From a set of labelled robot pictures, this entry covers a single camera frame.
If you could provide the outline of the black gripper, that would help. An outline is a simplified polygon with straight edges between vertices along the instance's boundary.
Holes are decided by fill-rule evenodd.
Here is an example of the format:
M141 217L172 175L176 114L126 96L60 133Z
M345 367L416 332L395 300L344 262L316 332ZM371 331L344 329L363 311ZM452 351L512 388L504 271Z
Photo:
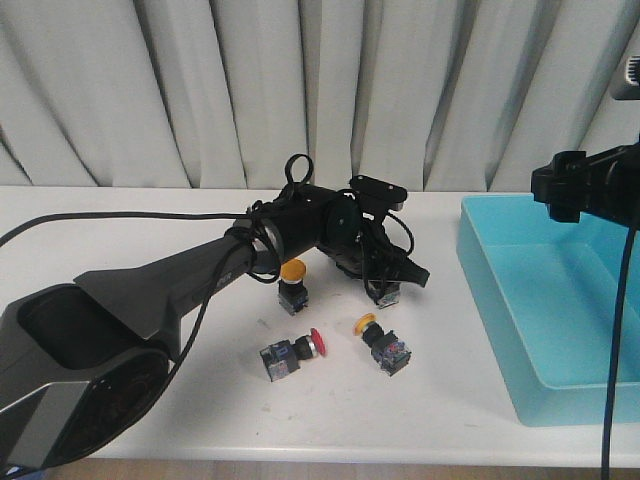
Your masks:
M368 218L333 213L319 250L351 278L411 283L424 288L430 272L394 245L382 225Z

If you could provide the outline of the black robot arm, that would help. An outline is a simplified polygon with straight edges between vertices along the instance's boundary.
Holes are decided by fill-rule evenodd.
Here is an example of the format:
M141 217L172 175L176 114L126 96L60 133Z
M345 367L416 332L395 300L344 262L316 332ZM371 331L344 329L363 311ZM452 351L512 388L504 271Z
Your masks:
M86 457L139 421L189 344L180 323L242 275L281 278L317 248L374 300L426 269L383 222L406 200L370 179L348 189L289 181L216 240L150 264L89 271L10 303L1 317L1 475L13 479Z

